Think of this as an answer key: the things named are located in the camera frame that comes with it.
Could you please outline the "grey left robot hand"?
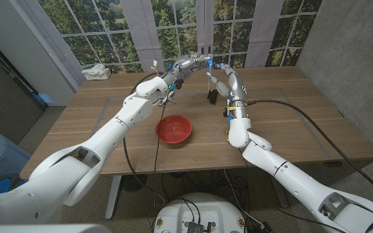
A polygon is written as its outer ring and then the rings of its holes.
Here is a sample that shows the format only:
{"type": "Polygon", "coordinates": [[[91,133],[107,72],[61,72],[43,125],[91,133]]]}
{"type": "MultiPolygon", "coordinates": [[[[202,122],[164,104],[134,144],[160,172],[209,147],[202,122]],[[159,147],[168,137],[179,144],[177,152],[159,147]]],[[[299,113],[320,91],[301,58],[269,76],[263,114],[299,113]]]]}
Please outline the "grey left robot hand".
{"type": "Polygon", "coordinates": [[[193,54],[180,57],[169,71],[169,82],[186,80],[193,72],[208,68],[211,59],[213,59],[212,54],[193,54]]]}

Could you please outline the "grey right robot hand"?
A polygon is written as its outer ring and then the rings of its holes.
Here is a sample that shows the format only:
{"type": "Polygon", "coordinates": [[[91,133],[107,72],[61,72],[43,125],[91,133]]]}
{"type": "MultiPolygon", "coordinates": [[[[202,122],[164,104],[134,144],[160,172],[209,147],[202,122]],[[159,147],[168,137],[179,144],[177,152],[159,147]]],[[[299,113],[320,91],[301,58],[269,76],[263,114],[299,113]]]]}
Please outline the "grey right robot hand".
{"type": "Polygon", "coordinates": [[[247,97],[246,87],[237,72],[228,64],[221,63],[219,67],[228,76],[229,87],[219,81],[212,73],[207,72],[209,80],[216,86],[218,93],[223,97],[245,102],[247,97]]]}

